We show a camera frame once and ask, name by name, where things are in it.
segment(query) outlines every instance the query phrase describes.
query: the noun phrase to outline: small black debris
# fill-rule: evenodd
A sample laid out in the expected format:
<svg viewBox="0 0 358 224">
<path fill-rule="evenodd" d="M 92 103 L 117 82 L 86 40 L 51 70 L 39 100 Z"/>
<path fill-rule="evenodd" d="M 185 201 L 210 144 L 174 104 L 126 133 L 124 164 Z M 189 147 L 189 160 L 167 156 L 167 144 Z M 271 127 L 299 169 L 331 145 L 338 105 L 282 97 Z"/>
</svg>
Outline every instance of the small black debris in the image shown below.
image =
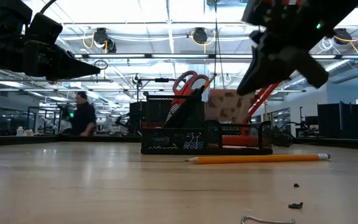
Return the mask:
<svg viewBox="0 0 358 224">
<path fill-rule="evenodd" d="M 297 204 L 297 203 L 293 203 L 292 205 L 288 205 L 288 208 L 294 208 L 294 209 L 301 209 L 303 206 L 303 202 Z"/>
</svg>

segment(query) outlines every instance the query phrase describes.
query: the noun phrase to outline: wooden table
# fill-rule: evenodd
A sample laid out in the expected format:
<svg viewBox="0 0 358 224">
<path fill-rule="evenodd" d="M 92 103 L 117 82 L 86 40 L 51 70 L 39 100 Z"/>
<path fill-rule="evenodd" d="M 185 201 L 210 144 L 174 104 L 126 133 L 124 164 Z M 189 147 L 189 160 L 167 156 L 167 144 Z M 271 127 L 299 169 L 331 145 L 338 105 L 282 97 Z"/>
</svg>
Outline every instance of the wooden table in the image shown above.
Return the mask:
<svg viewBox="0 0 358 224">
<path fill-rule="evenodd" d="M 0 146 L 0 223 L 238 224 L 244 215 L 358 223 L 358 149 L 294 145 L 275 153 L 332 161 L 217 165 L 139 151 L 139 143 Z"/>
</svg>

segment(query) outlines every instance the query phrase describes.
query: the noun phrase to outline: person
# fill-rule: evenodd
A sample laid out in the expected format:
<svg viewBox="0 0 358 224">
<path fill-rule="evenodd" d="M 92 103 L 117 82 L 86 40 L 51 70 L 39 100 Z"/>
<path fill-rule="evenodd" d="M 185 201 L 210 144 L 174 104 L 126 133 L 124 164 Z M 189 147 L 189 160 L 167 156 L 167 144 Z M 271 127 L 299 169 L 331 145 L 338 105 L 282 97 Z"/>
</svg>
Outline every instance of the person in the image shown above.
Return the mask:
<svg viewBox="0 0 358 224">
<path fill-rule="evenodd" d="M 75 97 L 77 110 L 74 117 L 70 119 L 72 134 L 76 136 L 88 137 L 93 134 L 96 126 L 96 115 L 94 107 L 88 102 L 86 92 L 79 91 Z"/>
</svg>

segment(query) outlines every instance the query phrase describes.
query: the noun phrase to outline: black mesh organizer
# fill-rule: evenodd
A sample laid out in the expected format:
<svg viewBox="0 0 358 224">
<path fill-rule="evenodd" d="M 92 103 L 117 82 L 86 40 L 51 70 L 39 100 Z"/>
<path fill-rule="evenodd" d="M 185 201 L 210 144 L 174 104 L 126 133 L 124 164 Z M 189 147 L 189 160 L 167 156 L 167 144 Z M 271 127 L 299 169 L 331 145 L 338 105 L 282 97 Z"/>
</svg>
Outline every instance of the black mesh organizer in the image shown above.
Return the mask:
<svg viewBox="0 0 358 224">
<path fill-rule="evenodd" d="M 204 121 L 204 103 L 194 105 L 182 128 L 163 128 L 189 96 L 148 96 L 143 154 L 267 155 L 272 153 L 270 121 L 220 124 Z"/>
</svg>

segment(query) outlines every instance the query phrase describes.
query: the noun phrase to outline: yellow cable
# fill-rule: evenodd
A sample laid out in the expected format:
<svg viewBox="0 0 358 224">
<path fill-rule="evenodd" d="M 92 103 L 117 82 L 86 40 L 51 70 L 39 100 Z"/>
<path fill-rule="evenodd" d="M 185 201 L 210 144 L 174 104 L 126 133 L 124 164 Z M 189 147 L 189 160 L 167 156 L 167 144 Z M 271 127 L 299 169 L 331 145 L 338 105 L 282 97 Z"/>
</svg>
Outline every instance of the yellow cable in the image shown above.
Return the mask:
<svg viewBox="0 0 358 224">
<path fill-rule="evenodd" d="M 358 49 L 355 47 L 355 45 L 351 42 L 352 47 L 354 48 L 354 50 L 358 53 Z"/>
<path fill-rule="evenodd" d="M 92 43 L 91 43 L 90 47 L 85 43 L 85 34 L 86 34 L 86 31 L 84 32 L 84 38 L 82 39 L 82 43 L 84 44 L 84 47 L 86 47 L 87 49 L 91 49 L 93 47 L 94 32 L 92 33 Z"/>
<path fill-rule="evenodd" d="M 208 44 L 199 44 L 199 43 L 197 43 L 197 42 L 194 40 L 193 34 L 194 34 L 194 31 L 191 32 L 191 39 L 193 40 L 193 42 L 194 42 L 196 45 L 201 45 L 201 46 L 212 44 L 212 42 L 214 42 L 215 37 L 216 37 L 216 34 L 214 34 L 214 39 L 211 40 L 211 42 L 209 42 Z"/>
<path fill-rule="evenodd" d="M 358 39 L 356 39 L 356 40 L 346 40 L 346 39 L 339 38 L 337 36 L 334 36 L 334 37 L 337 38 L 338 40 L 345 41 L 345 42 L 356 42 L 356 41 L 358 41 Z"/>
</svg>

